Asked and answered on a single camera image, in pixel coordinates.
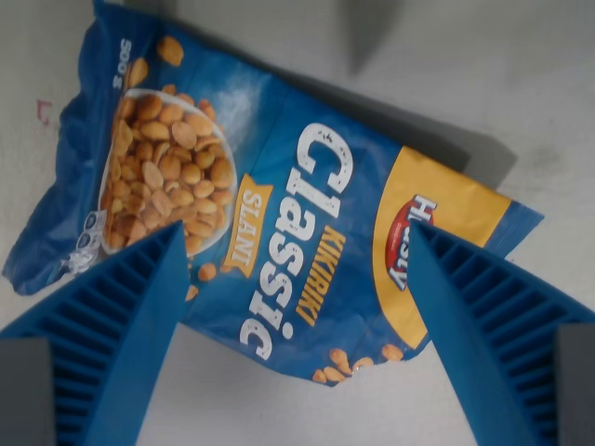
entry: snack bag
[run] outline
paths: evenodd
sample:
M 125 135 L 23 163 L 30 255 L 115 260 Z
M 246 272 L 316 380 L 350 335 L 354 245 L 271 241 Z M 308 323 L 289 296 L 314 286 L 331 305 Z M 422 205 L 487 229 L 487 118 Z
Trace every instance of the snack bag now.
M 183 322 L 334 385 L 428 343 L 411 220 L 504 256 L 541 219 L 157 18 L 96 13 L 56 184 L 4 267 L 21 294 L 183 220 Z

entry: yellow label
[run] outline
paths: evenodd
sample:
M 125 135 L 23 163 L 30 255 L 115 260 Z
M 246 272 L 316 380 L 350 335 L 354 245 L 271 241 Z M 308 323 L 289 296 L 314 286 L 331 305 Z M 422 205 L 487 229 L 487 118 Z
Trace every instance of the yellow label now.
M 382 312 L 411 348 L 417 348 L 428 331 L 403 280 L 408 247 L 399 242 L 403 236 L 394 234 L 407 234 L 407 242 L 408 230 L 404 232 L 404 228 L 409 219 L 431 218 L 435 226 L 484 246 L 509 205 L 510 199 L 421 153 L 402 148 L 378 206 L 372 261 Z M 394 243 L 389 249 L 396 253 L 393 258 L 396 256 L 398 263 L 393 270 L 387 266 L 389 238 Z
M 271 197 L 272 186 L 259 186 L 244 175 L 235 203 L 230 248 L 223 265 L 238 268 L 250 277 L 257 259 L 262 223 Z

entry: white bowl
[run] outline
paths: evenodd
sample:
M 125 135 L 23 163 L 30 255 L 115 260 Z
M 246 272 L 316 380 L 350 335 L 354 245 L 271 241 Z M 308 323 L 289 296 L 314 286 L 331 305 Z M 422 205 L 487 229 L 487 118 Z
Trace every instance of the white bowl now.
M 143 89 L 143 88 L 133 88 L 126 92 L 125 97 L 126 98 L 140 98 L 140 97 L 147 96 L 147 95 L 158 96 L 159 98 L 161 98 L 161 100 L 164 102 L 164 104 L 177 104 L 182 109 L 184 109 L 185 112 L 198 113 L 198 114 L 204 116 L 204 118 L 209 119 L 208 116 L 206 116 L 202 111 L 198 110 L 196 107 L 193 107 L 185 100 L 176 98 L 175 96 L 168 95 L 167 93 L 164 93 L 163 91 L 149 90 L 149 89 Z M 231 163 L 231 170 L 233 172 L 233 180 L 231 182 L 231 186 L 229 187 L 229 191 L 231 192 L 231 195 L 233 196 L 233 198 L 231 200 L 231 203 L 229 205 L 225 206 L 225 226 L 223 228 L 216 230 L 215 233 L 213 234 L 213 236 L 210 237 L 205 243 L 203 243 L 199 253 L 202 253 L 206 249 L 213 246 L 221 237 L 223 237 L 223 234 L 225 234 L 227 229 L 230 227 L 231 221 L 233 220 L 233 207 L 235 206 L 235 199 L 238 194 L 238 174 L 237 174 L 237 171 L 235 170 L 235 161 L 233 160 L 233 153 L 231 152 L 230 144 L 227 142 L 227 139 L 223 135 L 223 132 L 221 132 L 221 130 L 219 129 L 219 127 L 217 126 L 216 123 L 213 123 L 213 128 L 214 128 L 213 134 L 221 140 L 221 142 L 220 142 L 221 147 L 225 151 L 225 155 L 227 156 L 227 159 Z M 110 152 L 108 153 L 108 157 L 106 159 L 105 166 L 103 168 L 103 177 L 101 178 L 101 187 L 99 188 L 98 209 L 101 208 L 100 202 L 101 202 L 101 197 L 103 196 L 103 191 L 105 190 L 108 171 L 110 170 L 109 166 L 110 166 L 110 159 L 112 157 L 112 150 L 113 150 L 113 142 L 112 142 L 112 146 L 110 147 Z M 101 236 L 101 247 L 103 248 L 103 251 L 105 251 L 109 255 L 115 254 L 118 251 L 120 251 L 119 249 L 111 248 L 107 244 L 107 242 L 105 241 L 105 237 L 103 237 L 103 236 Z

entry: gray object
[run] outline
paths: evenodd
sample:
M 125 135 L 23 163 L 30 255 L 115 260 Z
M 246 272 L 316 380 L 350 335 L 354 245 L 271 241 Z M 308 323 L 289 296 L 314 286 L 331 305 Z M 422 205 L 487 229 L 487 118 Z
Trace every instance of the gray object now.
M 560 446 L 595 444 L 595 324 L 563 325 L 556 334 Z
M 0 341 L 0 444 L 53 446 L 54 398 L 49 344 Z

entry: roasted peanut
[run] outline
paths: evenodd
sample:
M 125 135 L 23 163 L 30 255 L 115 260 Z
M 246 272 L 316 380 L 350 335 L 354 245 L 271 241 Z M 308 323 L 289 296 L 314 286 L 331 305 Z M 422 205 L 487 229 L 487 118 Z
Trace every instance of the roasted peanut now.
M 130 186 L 128 186 L 127 183 L 121 179 L 119 179 L 113 184 L 112 193 L 114 197 L 124 198 L 130 195 L 130 192 Z
M 215 115 L 215 109 L 213 108 L 211 102 L 208 99 L 201 99 L 198 101 L 198 110 L 203 112 L 212 122 L 215 122 L 217 120 L 217 117 Z
M 202 149 L 206 149 L 211 144 L 219 144 L 220 139 L 217 137 L 200 137 L 196 139 L 196 145 L 194 146 L 194 151 L 201 151 Z
M 210 151 L 198 151 L 194 154 L 194 162 L 201 169 L 208 169 L 215 162 L 215 156 Z
M 210 226 L 214 230 L 217 225 L 217 213 L 215 213 L 215 214 L 197 214 L 196 220 L 206 223 L 208 226 Z
M 233 170 L 230 162 L 225 158 L 217 158 L 211 167 L 210 179 L 218 189 L 226 189 L 231 186 Z
M 177 189 L 179 188 L 179 183 L 177 181 L 174 180 L 168 180 L 165 182 L 164 184 L 164 190 L 165 192 L 169 193 L 171 192 L 173 189 Z
M 168 95 L 174 96 L 176 94 L 176 86 L 173 84 L 167 84 L 167 85 L 163 86 L 161 91 L 163 91 L 164 93 L 167 93 Z
M 194 132 L 198 137 L 207 137 L 213 133 L 213 123 L 202 114 L 187 114 L 186 117 L 184 117 L 184 121 L 194 129 Z
M 183 163 L 192 161 L 192 154 L 188 149 L 184 149 L 180 146 L 174 146 L 171 148 L 172 154 L 176 155 Z
M 206 149 L 213 153 L 215 158 L 225 158 L 225 151 L 220 144 L 211 144 Z
M 357 360 L 356 362 L 354 362 L 353 367 L 351 367 L 351 368 L 355 372 L 360 367 L 368 367 L 370 365 L 374 365 L 374 361 L 372 360 L 372 358 L 368 358 L 366 356 L 365 358 L 361 358 L 361 359 Z
M 132 144 L 132 130 L 124 119 L 118 121 L 114 142 L 113 142 L 113 153 L 115 156 L 124 156 Z
M 162 216 L 159 211 L 155 209 L 155 206 L 150 204 L 146 206 L 144 211 L 142 211 L 140 218 L 148 230 L 154 230 L 161 223 Z
M 169 150 L 168 142 L 161 142 L 161 143 L 157 144 L 157 147 L 155 148 L 155 152 L 153 153 L 153 156 L 152 156 L 152 161 L 155 164 L 159 164 L 159 162 L 161 161 L 161 158 L 167 153 L 168 150 Z
M 115 221 L 115 230 L 131 239 L 140 239 L 147 233 L 147 229 L 135 216 L 121 216 Z
M 112 249 L 121 249 L 126 244 L 126 237 L 119 232 L 113 231 L 108 236 L 107 242 Z
M 145 200 L 151 198 L 151 189 L 149 189 L 149 186 L 141 183 L 140 181 L 134 181 L 133 183 L 130 183 L 130 189 L 132 190 L 132 193 L 136 193 L 139 197 L 142 197 Z
M 196 145 L 196 132 L 188 123 L 177 121 L 171 126 L 171 134 L 176 142 L 184 149 L 191 149 Z
M 120 105 L 120 117 L 122 119 L 130 119 L 134 116 L 134 110 L 137 107 L 137 100 L 134 98 L 122 98 Z
M 386 344 L 382 348 L 382 356 L 389 361 L 400 361 L 403 359 L 403 352 L 397 346 L 393 344 Z
M 128 77 L 128 87 L 132 88 L 145 80 L 149 74 L 149 65 L 143 58 L 136 59 Z
M 118 161 L 117 158 L 113 158 L 112 163 L 110 165 L 110 180 L 113 182 L 120 179 L 122 176 L 122 165 Z
M 194 201 L 194 195 L 191 192 L 184 189 L 173 189 L 169 193 L 169 198 L 173 202 L 175 207 L 188 206 Z
M 179 93 L 178 95 L 176 95 L 176 98 L 182 99 L 184 102 L 192 106 L 194 105 L 194 99 L 192 99 L 192 97 L 187 95 L 186 93 Z
M 198 288 L 196 288 L 194 285 L 190 285 L 190 287 L 188 288 L 188 293 L 186 294 L 186 302 L 188 302 L 189 300 L 193 300 L 197 296 Z
M 164 186 L 164 177 L 161 175 L 159 168 L 151 161 L 145 161 L 142 164 L 142 176 L 145 178 L 145 183 L 151 189 L 161 189 Z
M 186 253 L 188 256 L 194 256 L 195 254 L 198 254 L 202 245 L 203 239 L 200 237 L 196 235 L 186 237 Z
M 164 123 L 149 121 L 140 127 L 140 133 L 148 139 L 163 141 L 169 139 L 169 128 Z
M 184 58 L 184 49 L 177 39 L 166 35 L 157 44 L 157 54 L 170 65 L 179 67 Z
M 184 227 L 190 234 L 198 235 L 202 239 L 208 239 L 213 235 L 213 228 L 202 221 L 186 221 Z
M 211 200 L 213 200 L 219 206 L 226 206 L 227 204 L 231 203 L 233 200 L 233 195 L 228 190 L 216 190 L 211 195 Z
M 122 178 L 126 181 L 134 181 L 137 179 L 137 174 L 130 165 L 124 164 L 122 166 Z
M 324 372 L 322 370 L 318 369 L 318 370 L 316 370 L 316 372 L 314 372 L 312 381 L 314 381 L 316 383 L 326 384 L 326 375 L 324 374 Z
M 164 124 L 172 125 L 176 121 L 179 121 L 184 116 L 184 109 L 178 104 L 168 104 L 163 107 L 159 114 L 159 121 Z
M 217 275 L 217 268 L 212 263 L 205 263 L 198 270 L 198 280 L 201 282 L 209 282 L 215 279 Z
M 206 198 L 197 198 L 192 205 L 196 212 L 201 214 L 214 214 L 217 212 L 217 205 Z
M 150 142 L 140 142 L 137 146 L 137 158 L 141 161 L 150 161 L 152 159 L 152 145 Z
M 154 119 L 159 116 L 159 113 L 161 113 L 163 107 L 164 103 L 158 96 L 145 96 L 139 99 L 139 103 L 137 105 L 137 118 L 144 121 Z
M 345 381 L 345 376 L 343 376 L 343 374 L 335 367 L 326 366 L 324 367 L 323 372 L 328 381 L 332 381 L 334 383 L 342 383 Z
M 156 190 L 152 194 L 152 205 L 155 206 L 157 212 L 162 216 L 169 216 L 174 208 L 171 199 L 162 190 Z
M 333 348 L 330 351 L 329 357 L 343 374 L 351 374 L 350 364 L 345 351 L 340 348 Z
M 178 220 L 188 220 L 196 218 L 196 211 L 191 207 L 177 207 L 171 211 L 168 222 L 173 223 Z
M 206 198 L 215 190 L 215 186 L 208 179 L 201 179 L 192 188 L 192 193 L 196 198 Z
M 177 156 L 166 155 L 159 162 L 159 170 L 164 179 L 178 179 L 181 167 Z
M 122 204 L 122 200 L 120 198 L 114 198 L 112 200 L 112 214 L 117 214 L 122 209 L 124 209 L 124 205 Z

